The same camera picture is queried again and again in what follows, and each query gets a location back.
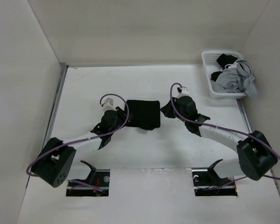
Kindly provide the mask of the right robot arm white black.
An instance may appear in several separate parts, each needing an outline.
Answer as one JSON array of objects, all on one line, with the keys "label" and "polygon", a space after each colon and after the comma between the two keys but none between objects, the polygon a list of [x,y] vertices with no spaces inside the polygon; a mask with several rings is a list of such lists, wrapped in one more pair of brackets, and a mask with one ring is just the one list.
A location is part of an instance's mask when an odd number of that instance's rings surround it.
[{"label": "right robot arm white black", "polygon": [[236,175],[258,181],[278,162],[278,158],[263,146],[268,144],[263,133],[254,131],[248,137],[222,130],[209,122],[210,117],[198,113],[189,96],[173,98],[161,108],[161,112],[167,118],[183,121],[191,133],[214,140],[237,153],[235,159],[219,159],[208,167],[207,179],[211,184],[219,184],[224,178]]}]

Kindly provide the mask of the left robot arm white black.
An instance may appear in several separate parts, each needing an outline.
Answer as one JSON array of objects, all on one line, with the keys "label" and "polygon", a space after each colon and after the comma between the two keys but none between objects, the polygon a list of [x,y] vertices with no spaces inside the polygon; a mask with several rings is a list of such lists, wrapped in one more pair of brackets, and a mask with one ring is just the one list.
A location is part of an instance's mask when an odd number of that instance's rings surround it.
[{"label": "left robot arm white black", "polygon": [[130,110],[120,107],[105,111],[100,123],[82,138],[68,141],[57,137],[49,139],[38,157],[30,164],[27,173],[44,180],[53,188],[70,180],[72,164],[78,149],[90,144],[90,151],[104,148],[112,139],[112,135],[123,128],[130,120]]}]

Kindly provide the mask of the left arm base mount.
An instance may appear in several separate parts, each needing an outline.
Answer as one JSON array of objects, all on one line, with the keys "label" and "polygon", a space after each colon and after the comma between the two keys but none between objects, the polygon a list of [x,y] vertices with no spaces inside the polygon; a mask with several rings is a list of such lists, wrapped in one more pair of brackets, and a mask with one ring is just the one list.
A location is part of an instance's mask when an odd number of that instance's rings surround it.
[{"label": "left arm base mount", "polygon": [[74,182],[68,181],[67,197],[107,197],[109,196],[110,176],[109,169],[96,169],[86,161],[80,161],[88,167],[87,176],[76,178]]}]

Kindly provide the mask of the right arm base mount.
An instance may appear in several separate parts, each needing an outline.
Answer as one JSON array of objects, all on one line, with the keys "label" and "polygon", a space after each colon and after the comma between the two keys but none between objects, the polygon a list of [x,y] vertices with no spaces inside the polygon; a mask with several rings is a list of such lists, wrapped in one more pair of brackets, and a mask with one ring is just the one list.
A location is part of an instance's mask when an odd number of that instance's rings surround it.
[{"label": "right arm base mount", "polygon": [[214,167],[221,161],[222,159],[207,168],[192,169],[195,196],[238,196],[235,183],[229,183],[233,178],[220,178],[214,171]]}]

